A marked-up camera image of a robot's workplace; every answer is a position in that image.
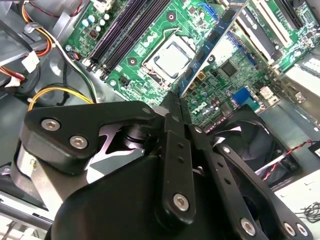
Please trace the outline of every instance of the black fan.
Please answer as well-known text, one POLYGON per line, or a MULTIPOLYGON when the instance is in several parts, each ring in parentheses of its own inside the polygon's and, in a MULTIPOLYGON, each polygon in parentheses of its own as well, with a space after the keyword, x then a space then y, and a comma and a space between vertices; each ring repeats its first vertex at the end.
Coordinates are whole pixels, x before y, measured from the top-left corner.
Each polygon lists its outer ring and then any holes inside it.
POLYGON ((229 145, 254 171, 268 163, 275 150, 273 136, 254 120, 237 120, 215 132, 213 145, 222 142, 229 145))

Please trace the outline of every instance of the cable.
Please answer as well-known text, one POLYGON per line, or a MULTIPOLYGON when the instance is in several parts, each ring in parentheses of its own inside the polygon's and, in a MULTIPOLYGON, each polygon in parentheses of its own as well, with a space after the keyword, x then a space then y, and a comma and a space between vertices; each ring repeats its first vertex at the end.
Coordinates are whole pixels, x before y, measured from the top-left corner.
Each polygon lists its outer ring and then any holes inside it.
POLYGON ((320 222, 320 203, 314 202, 308 207, 302 208, 304 212, 296 212, 294 214, 304 214, 305 217, 299 217, 300 219, 307 219, 309 223, 315 224, 320 222))
MULTIPOLYGON (((60 16, 54 15, 54 14, 48 12, 48 11, 45 11, 45 10, 41 9, 40 7, 38 7, 38 6, 36 6, 36 5, 34 5, 31 1, 29 1, 29 4, 30 4, 32 7, 34 7, 36 10, 38 10, 38 11, 40 11, 40 12, 42 12, 42 13, 50 16, 50 17, 60 18, 60 16)), ((79 3, 79 5, 77 6, 76 10, 75 10, 73 13, 71 13, 69 16, 70 16, 70 17, 75 17, 76 15, 78 15, 78 14, 80 13, 80 11, 81 11, 81 5, 82 5, 82 4, 83 4, 83 0, 80 0, 80 3, 79 3)))
MULTIPOLYGON (((312 141, 311 139, 309 139, 309 140, 301 143, 301 144, 298 145, 298 146, 295 146, 295 147, 293 147, 293 148, 290 148, 290 149, 286 152, 285 155, 286 155, 286 156, 287 156, 287 155, 290 155, 293 151, 298 150, 298 149, 301 149, 302 147, 304 147, 304 146, 307 145, 307 144, 313 144, 313 143, 317 143, 317 141, 312 141)), ((265 181, 265 180, 267 180, 267 179, 269 178, 269 176, 271 175, 271 173, 276 169, 277 165, 280 163, 280 161, 281 161, 282 159, 280 159, 277 163, 275 163, 275 164, 271 167, 271 169, 264 175, 264 177, 263 177, 263 179, 262 179, 263 181, 265 181)))
POLYGON ((82 99, 83 101, 85 101, 87 104, 93 104, 94 102, 92 102, 89 98, 87 98, 86 96, 84 96, 83 94, 80 94, 79 92, 76 92, 72 89, 66 88, 66 87, 58 87, 58 86, 51 86, 51 87, 46 87, 42 90, 40 90, 39 92, 36 93, 36 95, 32 98, 31 103, 29 104, 29 108, 28 111, 31 111, 34 108, 34 105, 36 103, 36 101, 43 96, 46 93, 52 92, 52 91, 56 91, 56 90, 60 90, 60 91, 65 91, 68 92, 80 99, 82 99))

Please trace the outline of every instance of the metal screw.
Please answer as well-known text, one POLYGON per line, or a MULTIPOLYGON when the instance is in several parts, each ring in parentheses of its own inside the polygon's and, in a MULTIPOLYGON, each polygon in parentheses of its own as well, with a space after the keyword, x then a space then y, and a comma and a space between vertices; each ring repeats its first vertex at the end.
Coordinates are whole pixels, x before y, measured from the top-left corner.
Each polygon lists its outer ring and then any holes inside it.
POLYGON ((72 50, 72 47, 70 45, 65 46, 65 50, 67 52, 70 52, 72 50))
POLYGON ((180 119, 177 117, 177 116, 172 116, 172 118, 177 121, 177 122, 180 122, 180 119))
POLYGON ((202 130, 201 130, 200 127, 196 126, 194 129, 195 129, 198 133, 202 133, 202 130))
POLYGON ((60 123, 54 119, 45 119, 41 122, 41 126, 48 131, 57 131, 60 128, 60 123))
POLYGON ((147 113, 147 114, 150 114, 151 113, 151 111, 148 109, 148 108, 142 108, 142 110, 145 112, 145 113, 147 113))
POLYGON ((70 144, 76 149, 85 149, 88 141, 83 136, 75 135, 70 138, 70 144))
POLYGON ((286 223, 286 222, 284 223, 284 228, 291 236, 295 236, 296 235, 295 230, 288 223, 286 223))
POLYGON ((241 218, 240 223, 247 234, 249 234, 250 236, 256 235, 256 229, 248 219, 241 218))
POLYGON ((230 153, 230 149, 227 148, 226 146, 223 146, 222 149, 223 149, 223 151, 225 151, 227 154, 230 153))
POLYGON ((189 209, 188 199, 180 193, 173 196, 173 203, 180 211, 187 211, 189 209))
POLYGON ((298 227, 300 233, 302 233, 303 236, 308 237, 308 232, 307 230, 304 228, 304 226, 302 226, 301 224, 297 223, 296 226, 298 227))

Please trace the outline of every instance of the black plastic bracket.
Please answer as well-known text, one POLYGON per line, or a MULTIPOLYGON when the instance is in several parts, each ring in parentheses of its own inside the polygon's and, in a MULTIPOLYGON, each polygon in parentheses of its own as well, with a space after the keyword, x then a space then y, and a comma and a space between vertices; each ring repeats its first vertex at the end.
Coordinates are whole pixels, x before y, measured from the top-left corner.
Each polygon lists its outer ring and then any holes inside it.
POLYGON ((26 114, 20 140, 24 148, 36 158, 59 171, 77 175, 83 173, 99 148, 99 131, 109 126, 109 142, 115 133, 128 125, 151 125, 156 114, 141 101, 36 108, 26 114), (42 121, 54 119, 60 128, 49 131, 42 121), (84 149, 70 144, 72 136, 87 141, 84 149))
POLYGON ((236 176, 241 179, 241 186, 245 186, 246 192, 254 202, 259 213, 257 216, 259 223, 269 239, 313 239, 313 235, 308 227, 272 192, 272 190, 229 146, 222 143, 218 144, 216 149, 226 159, 229 168, 231 168, 236 176))
POLYGON ((196 215, 191 147, 178 96, 169 92, 165 101, 169 113, 154 151, 161 158, 155 213, 163 226, 178 230, 192 224, 196 215))

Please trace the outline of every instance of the pcie slot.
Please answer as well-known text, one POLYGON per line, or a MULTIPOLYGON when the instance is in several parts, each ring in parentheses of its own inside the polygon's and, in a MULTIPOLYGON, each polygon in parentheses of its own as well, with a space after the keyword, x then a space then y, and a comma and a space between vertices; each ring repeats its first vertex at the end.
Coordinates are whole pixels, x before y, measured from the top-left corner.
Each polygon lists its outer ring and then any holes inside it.
POLYGON ((274 0, 278 8, 281 10, 285 19, 293 29, 300 29, 304 26, 294 8, 287 0, 274 0))
POLYGON ((148 0, 129 0, 119 16, 113 21, 109 30, 93 49, 89 58, 98 63, 109 48, 119 40, 123 30, 137 17, 148 0))
POLYGON ((271 30, 274 32, 283 46, 285 48, 290 47, 293 44, 290 34, 276 18, 265 0, 252 0, 252 3, 264 18, 264 22, 270 26, 271 30))
POLYGON ((142 34, 148 29, 152 22, 159 16, 164 8, 171 2, 171 0, 153 0, 150 6, 140 16, 134 26, 128 31, 126 36, 113 50, 113 54, 104 62, 104 71, 109 74, 121 61, 121 59, 128 53, 128 51, 135 45, 142 34))

